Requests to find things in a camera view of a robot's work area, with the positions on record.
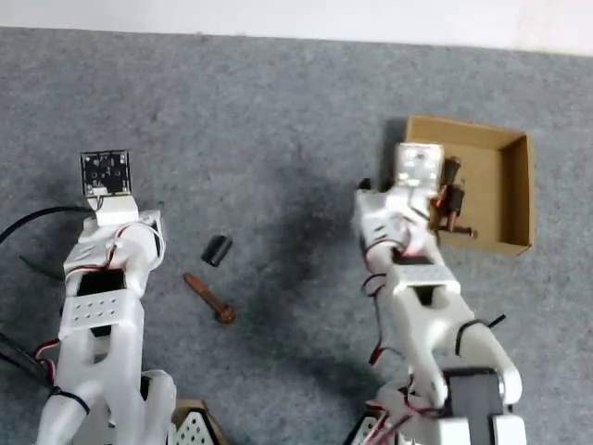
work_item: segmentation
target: open box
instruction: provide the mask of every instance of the open box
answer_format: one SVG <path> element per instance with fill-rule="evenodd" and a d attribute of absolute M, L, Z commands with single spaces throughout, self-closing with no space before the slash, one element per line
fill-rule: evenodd
<path fill-rule="evenodd" d="M 533 162 L 525 133 L 411 116 L 406 142 L 440 144 L 445 157 L 461 160 L 456 182 L 464 181 L 465 199 L 457 225 L 476 229 L 478 237 L 440 232 L 444 244 L 506 255 L 519 255 L 533 246 Z"/>

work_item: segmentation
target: black cable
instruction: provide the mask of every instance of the black cable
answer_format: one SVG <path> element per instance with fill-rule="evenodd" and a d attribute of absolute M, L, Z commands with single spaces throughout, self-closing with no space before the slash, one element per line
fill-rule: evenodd
<path fill-rule="evenodd" d="M 30 354 L 27 350 L 25 350 L 19 343 L 17 343 L 12 338 L 6 336 L 2 332 L 0 332 L 0 342 L 4 343 L 5 345 L 9 346 L 12 350 L 17 352 L 21 357 L 25 358 L 27 362 L 31 363 L 35 367 L 39 369 L 43 369 L 43 366 L 35 360 L 32 354 Z"/>
<path fill-rule="evenodd" d="M 78 402 L 79 405 L 81 405 L 81 407 L 86 412 L 86 415 L 89 415 L 91 413 L 91 408 L 89 408 L 89 405 L 86 403 L 86 401 L 84 401 L 80 396 L 77 396 L 73 392 L 64 391 L 60 387 L 53 387 L 52 392 L 49 395 L 49 397 L 54 397 L 54 396 L 62 396 L 62 397 L 67 397 L 68 399 L 72 399 L 72 400 Z"/>
<path fill-rule="evenodd" d="M 84 213 L 93 213 L 93 211 L 91 209 L 88 209 L 86 207 L 80 207 L 80 206 L 56 206 L 56 207 L 49 207 L 47 209 L 37 210 L 37 211 L 34 211 L 33 213 L 23 216 L 22 218 L 18 219 L 16 222 L 13 222 L 10 226 L 8 226 L 7 229 L 4 232 L 2 232 L 2 234 L 0 234 L 0 244 L 5 242 L 9 236 L 14 234 L 20 227 L 22 227 L 26 223 L 30 223 L 31 221 L 34 221 L 37 218 L 40 218 L 45 215 L 51 215 L 52 213 L 59 213 L 59 212 L 64 212 L 64 211 L 78 211 L 78 212 L 84 212 Z M 32 354 L 30 354 L 19 343 L 14 341 L 12 338 L 6 336 L 2 332 L 0 332 L 0 342 L 4 343 L 6 346 L 11 348 L 20 357 L 24 358 L 28 363 L 32 364 L 35 369 L 39 370 L 40 378 L 41 378 L 41 373 L 44 373 L 44 366 L 41 362 L 37 361 Z M 5 354 L 1 354 L 0 358 L 2 360 L 4 360 L 5 362 L 13 364 L 14 366 L 17 366 L 20 370 L 25 372 L 29 377 L 34 375 L 34 373 L 32 371 L 29 371 L 21 363 L 18 363 L 17 361 L 11 359 L 10 357 L 6 356 Z"/>
<path fill-rule="evenodd" d="M 487 326 L 487 323 L 484 320 L 480 320 L 478 318 L 462 324 L 460 329 L 457 331 L 457 337 L 455 338 L 455 355 L 460 355 L 461 337 L 463 337 L 463 333 L 468 327 L 472 327 L 474 324 L 483 324 L 484 326 Z"/>
<path fill-rule="evenodd" d="M 41 209 L 34 211 L 26 216 L 23 216 L 18 221 L 13 222 L 2 234 L 0 234 L 0 244 L 2 244 L 9 236 L 11 236 L 14 232 L 16 232 L 20 227 L 25 225 L 26 223 L 30 223 L 31 221 L 36 220 L 45 215 L 51 215 L 52 213 L 60 213 L 63 211 L 79 211 L 84 213 L 93 213 L 92 209 L 87 207 L 81 206 L 56 206 L 56 207 L 49 207 L 47 209 Z"/>
<path fill-rule="evenodd" d="M 13 366 L 15 366 L 16 368 L 20 369 L 20 371 L 22 371 L 23 373 L 25 373 L 28 378 L 30 378 L 31 380 L 35 381 L 36 383 L 39 383 L 39 384 L 44 385 L 44 386 L 49 387 L 49 388 L 52 387 L 51 382 L 49 380 L 46 380 L 41 374 L 38 374 L 37 375 L 32 370 L 30 370 L 27 367 L 23 366 L 22 363 L 17 362 L 16 360 L 8 357 L 7 355 L 3 354 L 2 352 L 0 352 L 0 360 L 3 360 L 4 362 L 10 363 Z"/>
<path fill-rule="evenodd" d="M 502 315 L 498 316 L 496 319 L 492 320 L 489 324 L 488 327 L 494 327 L 497 324 L 499 324 L 500 322 L 505 321 L 507 318 L 507 316 L 503 313 Z"/>
<path fill-rule="evenodd" d="M 100 211 L 101 208 L 103 207 L 103 200 L 105 197 L 100 196 L 96 198 L 96 208 L 93 209 L 93 211 Z"/>

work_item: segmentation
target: black wire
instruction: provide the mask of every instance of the black wire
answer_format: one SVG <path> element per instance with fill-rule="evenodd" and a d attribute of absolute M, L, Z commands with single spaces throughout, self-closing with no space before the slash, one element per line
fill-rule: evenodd
<path fill-rule="evenodd" d="M 17 352 L 21 357 L 27 360 L 27 362 L 31 363 L 38 369 L 43 369 L 43 366 L 35 360 L 35 357 L 28 351 L 26 351 L 19 343 L 17 343 L 12 338 L 6 336 L 2 332 L 0 332 L 0 342 L 4 343 L 5 345 L 9 346 L 12 350 Z"/>
<path fill-rule="evenodd" d="M 26 223 L 30 223 L 31 221 L 34 221 L 37 218 L 41 218 L 42 216 L 45 216 L 45 215 L 51 215 L 52 213 L 60 213 L 60 212 L 64 212 L 64 211 L 78 211 L 78 212 L 84 212 L 84 213 L 92 213 L 93 212 L 91 209 L 88 209 L 86 207 L 80 207 L 80 206 L 56 206 L 56 207 L 49 207 L 47 209 L 41 209 L 41 210 L 34 211 L 33 213 L 23 216 L 22 218 L 20 218 L 16 222 L 13 222 L 10 226 L 8 226 L 7 229 L 4 232 L 2 232 L 2 234 L 0 234 L 0 244 L 5 242 L 9 236 L 14 234 L 20 227 L 22 227 Z M 39 361 L 37 361 L 35 359 L 35 357 L 33 357 L 32 354 L 30 354 L 19 343 L 14 341 L 12 338 L 6 336 L 2 332 L 0 332 L 0 342 L 4 343 L 6 346 L 8 346 L 12 350 L 14 350 L 16 353 L 18 353 L 19 356 L 24 358 L 29 364 L 32 364 L 34 369 L 39 371 L 39 373 L 40 373 L 39 378 L 34 377 L 35 374 L 33 371 L 29 370 L 21 363 L 18 363 L 17 361 L 6 356 L 3 353 L 0 353 L 0 359 L 18 367 L 21 371 L 23 371 L 29 377 L 34 378 L 38 382 L 40 382 L 40 383 L 44 382 L 44 385 L 47 385 L 47 383 L 45 382 L 45 379 L 42 380 L 42 373 L 45 374 L 44 366 Z"/>
<path fill-rule="evenodd" d="M 18 369 L 20 369 L 20 371 L 25 373 L 27 375 L 27 377 L 30 378 L 31 380 L 33 380 L 45 387 L 48 387 L 48 388 L 51 388 L 53 386 L 48 379 L 45 379 L 42 376 L 41 373 L 40 374 L 34 373 L 31 369 L 28 369 L 26 366 L 23 366 L 22 363 L 17 362 L 16 360 L 8 357 L 7 355 L 3 354 L 2 352 L 0 352 L 0 359 L 3 360 L 4 362 L 12 364 L 13 366 L 15 366 Z"/>
<path fill-rule="evenodd" d="M 49 395 L 49 397 L 54 397 L 54 396 L 62 396 L 62 397 L 66 397 L 68 399 L 72 399 L 73 401 L 76 401 L 79 405 L 81 405 L 81 408 L 84 409 L 84 411 L 86 412 L 86 415 L 89 415 L 91 413 L 91 408 L 86 403 L 86 401 L 84 401 L 80 396 L 77 396 L 73 392 L 64 391 L 60 387 L 53 387 L 52 392 Z"/>
<path fill-rule="evenodd" d="M 96 197 L 96 208 L 93 209 L 93 211 L 100 211 L 101 208 L 103 207 L 103 200 L 105 197 L 100 196 L 100 197 Z"/>
<path fill-rule="evenodd" d="M 56 206 L 56 207 L 49 207 L 47 209 L 37 210 L 33 213 L 30 213 L 26 216 L 23 216 L 18 221 L 12 223 L 2 234 L 0 234 L 0 244 L 2 244 L 9 236 L 15 233 L 20 227 L 25 225 L 26 223 L 30 223 L 31 221 L 36 220 L 45 215 L 51 215 L 52 213 L 59 213 L 63 211 L 79 211 L 84 213 L 93 213 L 92 209 L 87 207 L 81 206 Z"/>
<path fill-rule="evenodd" d="M 499 324 L 500 322 L 504 322 L 506 319 L 507 319 L 507 316 L 503 313 L 503 314 L 499 315 L 495 320 L 488 323 L 488 327 L 494 327 L 497 324 Z"/>

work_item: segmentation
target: white 3d-printed part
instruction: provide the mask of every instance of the white 3d-printed part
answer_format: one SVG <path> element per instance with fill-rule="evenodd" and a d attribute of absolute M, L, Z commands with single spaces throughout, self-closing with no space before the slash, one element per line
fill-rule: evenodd
<path fill-rule="evenodd" d="M 362 419 L 362 423 L 360 424 L 359 430 L 357 431 L 356 436 L 352 440 L 352 445 L 362 444 L 375 425 L 377 425 L 377 419 L 374 417 L 367 416 L 364 419 Z"/>
<path fill-rule="evenodd" d="M 214 445 L 202 413 L 189 413 L 185 417 L 172 445 Z"/>

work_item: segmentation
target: black cylinder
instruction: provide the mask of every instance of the black cylinder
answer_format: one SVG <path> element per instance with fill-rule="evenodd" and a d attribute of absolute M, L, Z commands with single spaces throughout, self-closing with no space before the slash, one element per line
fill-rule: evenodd
<path fill-rule="evenodd" d="M 212 267 L 219 267 L 229 249 L 233 239 L 225 235 L 214 235 L 202 253 L 202 260 Z"/>

